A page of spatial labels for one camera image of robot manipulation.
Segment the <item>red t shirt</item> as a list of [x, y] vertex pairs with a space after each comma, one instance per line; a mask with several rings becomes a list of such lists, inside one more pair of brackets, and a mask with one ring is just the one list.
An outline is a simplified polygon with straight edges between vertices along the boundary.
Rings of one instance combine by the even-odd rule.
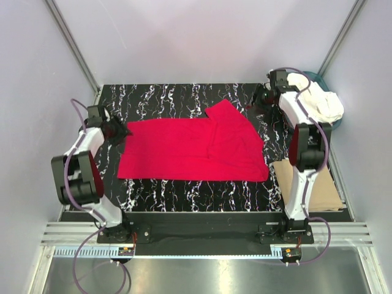
[[226, 99], [205, 113], [129, 122], [118, 178], [266, 181], [264, 143], [252, 123]]

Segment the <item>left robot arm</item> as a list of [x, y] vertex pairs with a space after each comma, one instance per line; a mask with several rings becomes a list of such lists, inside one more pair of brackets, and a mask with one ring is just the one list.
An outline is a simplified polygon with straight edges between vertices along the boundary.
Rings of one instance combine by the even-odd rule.
[[82, 122], [76, 142], [51, 160], [56, 193], [61, 204], [89, 213], [101, 235], [125, 243], [132, 238], [130, 221], [104, 194], [94, 158], [105, 141], [117, 145], [132, 133], [105, 107], [93, 105], [86, 109], [88, 117]]

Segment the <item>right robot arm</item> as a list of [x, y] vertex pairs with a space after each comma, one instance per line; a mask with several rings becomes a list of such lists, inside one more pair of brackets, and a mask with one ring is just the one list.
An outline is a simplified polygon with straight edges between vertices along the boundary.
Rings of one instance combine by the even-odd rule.
[[288, 82], [288, 74], [292, 70], [291, 67], [271, 70], [267, 74], [269, 86], [258, 85], [251, 102], [259, 107], [278, 105], [294, 128], [288, 149], [293, 177], [284, 216], [276, 225], [265, 224], [259, 227], [259, 238], [269, 243], [313, 242], [309, 204], [315, 180], [326, 166], [330, 150], [331, 125], [318, 122], [306, 110], [300, 101], [305, 90]]

